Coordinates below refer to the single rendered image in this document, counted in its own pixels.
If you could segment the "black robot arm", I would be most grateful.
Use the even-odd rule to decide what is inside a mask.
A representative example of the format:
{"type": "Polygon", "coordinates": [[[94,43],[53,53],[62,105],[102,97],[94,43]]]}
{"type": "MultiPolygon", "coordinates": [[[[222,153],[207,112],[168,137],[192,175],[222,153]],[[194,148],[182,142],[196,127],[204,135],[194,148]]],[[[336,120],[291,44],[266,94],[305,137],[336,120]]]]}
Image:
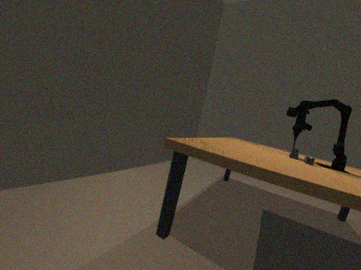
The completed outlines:
{"type": "Polygon", "coordinates": [[[345,133],[347,130],[347,124],[350,114],[352,113],[352,107],[349,105],[345,105],[341,103],[340,101],[336,99],[332,100],[323,100],[323,101],[302,101],[300,104],[294,108],[289,107],[287,111],[287,116],[289,117],[300,117],[305,119],[306,114],[310,114],[308,111],[311,108],[314,107],[325,107],[325,106],[334,106],[341,112],[341,127],[338,137],[337,144],[333,144],[333,153],[335,154],[336,158],[334,158],[334,161],[332,161],[332,168],[340,169],[341,171],[345,171],[344,168],[346,166],[347,157],[344,154],[344,139],[345,139],[345,133]],[[299,113],[298,113],[299,112],[299,113]]]}

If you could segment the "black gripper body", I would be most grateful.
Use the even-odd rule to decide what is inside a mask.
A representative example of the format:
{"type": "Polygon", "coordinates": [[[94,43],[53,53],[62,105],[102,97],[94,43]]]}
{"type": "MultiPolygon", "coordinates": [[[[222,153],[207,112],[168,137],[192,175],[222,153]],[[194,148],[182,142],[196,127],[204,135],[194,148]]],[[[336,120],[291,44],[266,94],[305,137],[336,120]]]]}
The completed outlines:
{"type": "Polygon", "coordinates": [[[293,129],[305,130],[305,126],[303,126],[304,122],[305,122],[305,119],[297,117],[293,129]]]}

